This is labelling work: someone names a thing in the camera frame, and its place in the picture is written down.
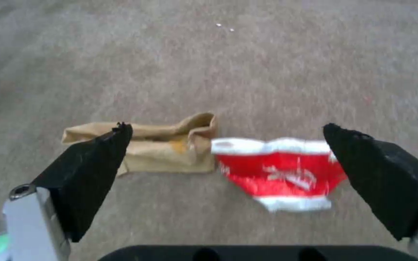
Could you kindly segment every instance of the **brown paper bag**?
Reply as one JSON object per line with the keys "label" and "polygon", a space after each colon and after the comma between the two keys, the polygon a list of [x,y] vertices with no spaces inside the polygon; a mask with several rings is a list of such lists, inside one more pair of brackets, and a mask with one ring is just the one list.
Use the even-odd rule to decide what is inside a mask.
{"label": "brown paper bag", "polygon": [[[217,135],[217,119],[200,113],[175,125],[131,124],[133,136],[117,172],[211,172],[215,168],[210,140]],[[116,122],[93,122],[64,130],[63,144],[91,140],[110,132]]]}

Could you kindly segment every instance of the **bolt hole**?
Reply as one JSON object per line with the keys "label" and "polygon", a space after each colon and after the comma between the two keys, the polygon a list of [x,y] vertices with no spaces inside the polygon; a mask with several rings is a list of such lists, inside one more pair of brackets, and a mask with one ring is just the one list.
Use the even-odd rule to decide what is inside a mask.
{"label": "bolt hole", "polygon": [[299,261],[327,261],[327,258],[315,248],[304,248],[299,252]]}
{"label": "bolt hole", "polygon": [[14,190],[15,195],[20,195],[28,191],[30,187],[28,185],[20,186]]}
{"label": "bolt hole", "polygon": [[201,248],[194,253],[193,261],[220,261],[220,257],[210,248]]}

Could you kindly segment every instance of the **white stripe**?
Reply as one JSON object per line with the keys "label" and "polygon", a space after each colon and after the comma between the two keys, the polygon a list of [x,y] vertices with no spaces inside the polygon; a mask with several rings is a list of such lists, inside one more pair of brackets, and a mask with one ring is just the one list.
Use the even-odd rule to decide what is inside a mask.
{"label": "white stripe", "polygon": [[213,139],[211,153],[225,155],[270,154],[273,152],[290,152],[299,154],[330,154],[327,142],[320,140],[302,140],[296,138],[279,138],[269,142],[242,138]]}
{"label": "white stripe", "polygon": [[315,210],[328,210],[332,203],[326,196],[297,197],[297,196],[256,196],[270,212],[285,210],[290,212],[305,212]]}

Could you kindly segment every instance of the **beige carpet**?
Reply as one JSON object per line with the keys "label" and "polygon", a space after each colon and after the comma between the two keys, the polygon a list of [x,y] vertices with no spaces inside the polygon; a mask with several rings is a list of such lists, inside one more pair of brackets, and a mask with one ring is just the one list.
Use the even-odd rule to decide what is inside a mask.
{"label": "beige carpet", "polygon": [[[418,0],[0,0],[0,209],[65,149],[65,127],[200,111],[220,115],[223,137],[321,138],[332,121],[418,157]],[[71,257],[134,244],[405,248],[347,182],[331,198],[330,211],[270,214],[217,173],[129,174]]]}

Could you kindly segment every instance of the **black foam pad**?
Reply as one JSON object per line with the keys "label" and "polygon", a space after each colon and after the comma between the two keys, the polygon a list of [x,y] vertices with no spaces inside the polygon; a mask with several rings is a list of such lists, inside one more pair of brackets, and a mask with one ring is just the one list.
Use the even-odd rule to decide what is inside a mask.
{"label": "black foam pad", "polygon": [[397,240],[418,228],[418,159],[401,147],[369,135],[323,128],[325,140],[352,187]]}
{"label": "black foam pad", "polygon": [[78,242],[111,189],[132,135],[129,124],[73,144],[33,180],[47,188],[63,231]]}

